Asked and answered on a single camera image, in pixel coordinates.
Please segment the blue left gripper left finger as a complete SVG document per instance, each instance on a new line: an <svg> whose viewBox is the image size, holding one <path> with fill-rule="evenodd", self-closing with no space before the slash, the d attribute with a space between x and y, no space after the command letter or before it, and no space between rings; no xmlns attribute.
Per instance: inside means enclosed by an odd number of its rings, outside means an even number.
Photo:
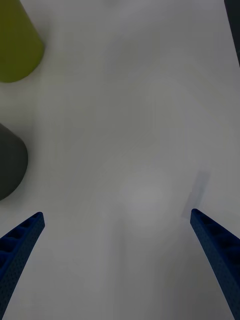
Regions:
<svg viewBox="0 0 240 320"><path fill-rule="evenodd" d="M0 319L44 228L44 215L37 212L0 238Z"/></svg>

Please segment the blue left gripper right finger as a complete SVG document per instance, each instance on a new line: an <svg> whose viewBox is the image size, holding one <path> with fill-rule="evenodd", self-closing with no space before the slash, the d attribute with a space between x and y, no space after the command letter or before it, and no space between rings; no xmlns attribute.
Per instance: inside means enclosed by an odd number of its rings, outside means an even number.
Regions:
<svg viewBox="0 0 240 320"><path fill-rule="evenodd" d="M190 224L221 287L233 318L240 319L240 239L193 209Z"/></svg>

